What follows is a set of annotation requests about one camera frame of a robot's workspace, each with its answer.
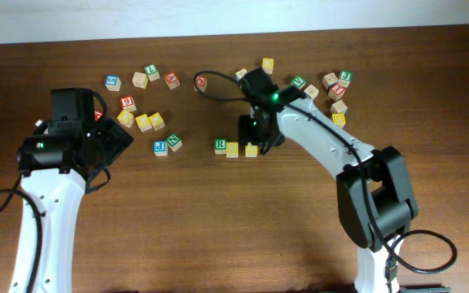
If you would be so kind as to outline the yellow S block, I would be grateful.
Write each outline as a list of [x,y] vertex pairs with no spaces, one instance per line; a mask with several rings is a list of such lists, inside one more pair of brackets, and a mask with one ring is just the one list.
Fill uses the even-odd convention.
[[239,157],[239,144],[237,142],[228,142],[226,144],[226,157],[227,158]]
[[245,146],[245,156],[248,158],[256,158],[259,153],[259,147],[258,145],[253,145],[251,143],[248,143]]

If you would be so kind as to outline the green R block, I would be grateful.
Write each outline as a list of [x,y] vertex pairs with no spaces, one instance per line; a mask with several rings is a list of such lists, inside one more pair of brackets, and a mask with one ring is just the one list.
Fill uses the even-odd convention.
[[226,153],[226,144],[225,139],[216,139],[214,141],[214,152],[216,155],[224,155]]

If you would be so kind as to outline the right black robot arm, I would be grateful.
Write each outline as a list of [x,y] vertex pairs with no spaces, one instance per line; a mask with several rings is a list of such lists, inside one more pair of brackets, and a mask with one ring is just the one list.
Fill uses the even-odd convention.
[[279,88],[261,68],[237,78],[251,105],[239,140],[266,154],[286,139],[303,147],[336,182],[340,224],[357,245],[355,292],[402,292],[399,251],[418,215],[401,153],[379,151],[324,116],[294,85]]

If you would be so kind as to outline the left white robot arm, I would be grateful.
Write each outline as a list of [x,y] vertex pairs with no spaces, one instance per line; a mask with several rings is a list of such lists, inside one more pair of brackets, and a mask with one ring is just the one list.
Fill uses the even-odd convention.
[[52,114],[38,121],[18,150],[23,200],[11,292],[70,292],[77,214],[93,180],[133,138],[106,115],[94,117],[102,96],[89,89],[51,92]]

